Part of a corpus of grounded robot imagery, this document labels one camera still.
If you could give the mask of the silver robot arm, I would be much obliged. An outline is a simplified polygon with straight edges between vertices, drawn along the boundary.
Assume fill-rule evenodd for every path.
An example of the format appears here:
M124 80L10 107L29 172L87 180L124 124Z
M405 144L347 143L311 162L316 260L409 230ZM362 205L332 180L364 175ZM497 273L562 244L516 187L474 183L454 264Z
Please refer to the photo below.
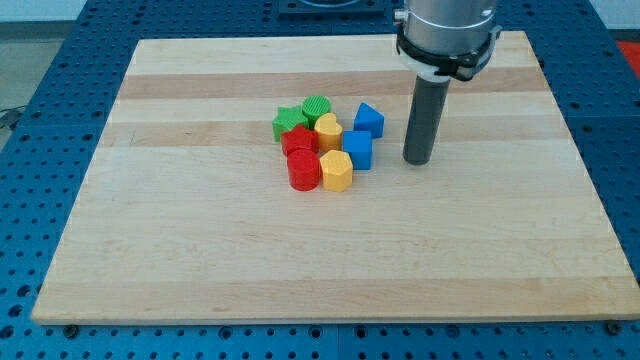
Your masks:
M405 0L393 12L396 51L426 81L469 81L500 36L496 10L496 0Z

